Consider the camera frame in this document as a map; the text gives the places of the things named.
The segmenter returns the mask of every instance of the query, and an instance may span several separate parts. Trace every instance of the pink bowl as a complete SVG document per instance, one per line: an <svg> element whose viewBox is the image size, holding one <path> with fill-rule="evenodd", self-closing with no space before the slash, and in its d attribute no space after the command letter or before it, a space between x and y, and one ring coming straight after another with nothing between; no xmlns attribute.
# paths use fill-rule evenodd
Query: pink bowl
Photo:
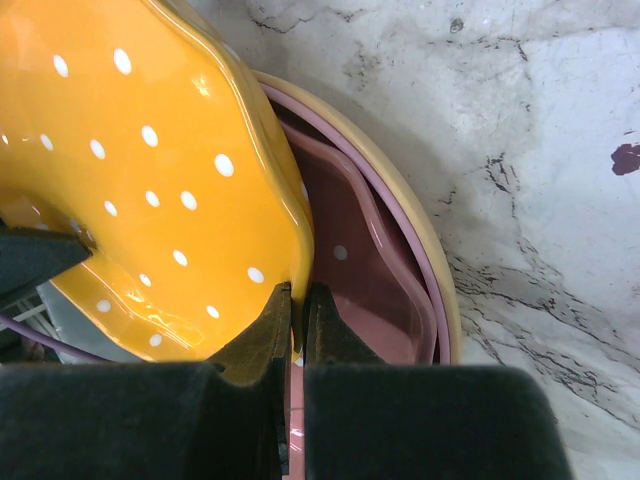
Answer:
<svg viewBox="0 0 640 480"><path fill-rule="evenodd" d="M415 260L417 261L427 287L427 293L433 304L438 330L438 340L434 361L440 364L451 363L449 327L438 281L436 280L429 258L422 247L413 225L407 218L407 214L404 212L389 187L384 183L360 151L330 122L287 93L264 83L261 85L267 94L267 97L271 100L276 113L281 119L284 118L289 122L291 122L292 118L295 119L294 122L298 130L302 130L312 138L323 141L344 153L349 160L354 163L358 170L360 170L372 189L377 193L377 195L379 195L381 203L384 203L388 211L391 212L392 217L395 219L398 228L402 232L406 242L409 244Z"/></svg>
<svg viewBox="0 0 640 480"><path fill-rule="evenodd" d="M432 363L436 314L401 227L349 157L299 117L276 111L308 190L316 230L313 279L331 287L343 320L385 361ZM292 364L292 480L304 478L302 377L302 365Z"/></svg>

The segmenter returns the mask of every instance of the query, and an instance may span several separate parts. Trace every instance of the white polka dot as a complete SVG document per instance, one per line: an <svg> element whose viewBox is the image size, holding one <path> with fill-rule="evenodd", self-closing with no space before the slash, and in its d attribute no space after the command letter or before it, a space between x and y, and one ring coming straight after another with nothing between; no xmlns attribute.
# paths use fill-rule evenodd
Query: white polka dot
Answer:
<svg viewBox="0 0 640 480"><path fill-rule="evenodd" d="M249 274L249 278L251 279L252 282L255 282L255 283L264 282L264 275L257 268L251 267L249 270L247 270L247 273Z"/></svg>
<svg viewBox="0 0 640 480"><path fill-rule="evenodd" d="M207 313L213 318L220 318L220 313L218 313L218 310L211 305L207 305Z"/></svg>
<svg viewBox="0 0 640 480"><path fill-rule="evenodd" d="M233 175L233 171L234 171L233 162L224 153L217 155L216 159L214 160L214 163L216 164L216 168L218 169L218 172L223 177L230 177L231 175Z"/></svg>
<svg viewBox="0 0 640 480"><path fill-rule="evenodd" d="M342 245L336 245L336 247L333 249L333 255L338 260L346 260L347 256L349 255L349 252L347 252L347 249L344 248Z"/></svg>
<svg viewBox="0 0 640 480"><path fill-rule="evenodd" d="M153 128L148 125L142 127L142 138L150 147L158 146L158 134Z"/></svg>
<svg viewBox="0 0 640 480"><path fill-rule="evenodd" d="M131 60L129 59L129 55L121 48L116 48L116 51L113 52L113 61L120 73L124 75L131 73Z"/></svg>
<svg viewBox="0 0 640 480"><path fill-rule="evenodd" d="M66 78L69 76L69 67L67 67L67 62L65 62L64 58L60 55L53 56L53 66L61 77Z"/></svg>
<svg viewBox="0 0 640 480"><path fill-rule="evenodd" d="M186 267L187 264L189 263L189 261L187 260L187 256L184 253L182 253L180 250L173 251L173 258L175 259L176 262L178 262L183 267Z"/></svg>
<svg viewBox="0 0 640 480"><path fill-rule="evenodd" d="M160 335L159 333L151 335L151 338L149 339L149 344L152 347L157 347L161 343L162 343L162 335Z"/></svg>
<svg viewBox="0 0 640 480"><path fill-rule="evenodd" d="M147 287L151 286L151 279L147 277L144 273L140 274L140 281L144 283Z"/></svg>
<svg viewBox="0 0 640 480"><path fill-rule="evenodd" d="M89 146L91 147L91 151L96 157L98 157L100 160L104 160L104 147L100 144L99 141L91 140L91 142L89 142Z"/></svg>
<svg viewBox="0 0 640 480"><path fill-rule="evenodd" d="M107 313L111 310L111 302L109 302L109 300L100 300L96 305L96 308L99 312Z"/></svg>
<svg viewBox="0 0 640 480"><path fill-rule="evenodd" d="M107 210L107 212L109 212L110 215L113 215L114 217L118 215L118 210L113 203L109 201L104 202L104 208Z"/></svg>
<svg viewBox="0 0 640 480"><path fill-rule="evenodd" d="M40 135L40 141L44 145L44 148L46 148L49 151L53 150L53 143L51 142L49 137L47 137L44 133Z"/></svg>
<svg viewBox="0 0 640 480"><path fill-rule="evenodd" d="M195 210L198 207L198 201L191 192L182 192L180 194L180 200L182 200L182 204L189 210Z"/></svg>
<svg viewBox="0 0 640 480"><path fill-rule="evenodd" d="M145 197L147 197L147 202L149 202L149 205L151 205L152 207L160 206L160 199L151 190L148 190L147 193L145 193Z"/></svg>

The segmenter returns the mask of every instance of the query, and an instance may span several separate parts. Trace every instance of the ceramic bowl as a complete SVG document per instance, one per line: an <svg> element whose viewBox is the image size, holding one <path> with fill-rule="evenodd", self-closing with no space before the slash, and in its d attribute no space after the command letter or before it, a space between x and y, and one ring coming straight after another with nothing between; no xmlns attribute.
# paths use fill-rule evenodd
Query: ceramic bowl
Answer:
<svg viewBox="0 0 640 480"><path fill-rule="evenodd" d="M313 214L313 280L331 288L342 319L385 361L431 363L435 314L388 210L342 152L283 127Z"/></svg>
<svg viewBox="0 0 640 480"><path fill-rule="evenodd" d="M440 241L409 186L391 161L353 123L305 90L254 72L269 99L294 113L359 168L392 212L420 265L438 325L438 361L460 361L461 328L453 279Z"/></svg>
<svg viewBox="0 0 640 480"><path fill-rule="evenodd" d="M184 1L65 6L0 10L0 217L77 233L53 283L146 360L208 358L283 281L300 311L311 213L250 71Z"/></svg>

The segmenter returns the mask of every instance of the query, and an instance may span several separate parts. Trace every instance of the white marble countertop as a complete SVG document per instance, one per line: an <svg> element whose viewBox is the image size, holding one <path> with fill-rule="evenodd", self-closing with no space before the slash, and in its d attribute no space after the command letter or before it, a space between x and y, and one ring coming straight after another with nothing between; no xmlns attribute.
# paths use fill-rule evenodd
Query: white marble countertop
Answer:
<svg viewBox="0 0 640 480"><path fill-rule="evenodd" d="M611 158L640 142L640 3L193 4L393 159L447 251L465 361L540 382L576 478L640 478L640 171Z"/></svg>

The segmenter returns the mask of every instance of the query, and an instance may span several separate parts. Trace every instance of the glossy glaze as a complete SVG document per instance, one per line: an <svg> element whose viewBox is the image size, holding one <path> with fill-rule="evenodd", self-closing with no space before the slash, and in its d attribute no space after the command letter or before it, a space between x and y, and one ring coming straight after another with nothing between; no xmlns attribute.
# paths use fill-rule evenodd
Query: glossy glaze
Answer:
<svg viewBox="0 0 640 480"><path fill-rule="evenodd" d="M313 240L293 156L185 2L4 2L0 101L0 216L92 247L54 284L119 345L202 359L275 284L303 299Z"/></svg>

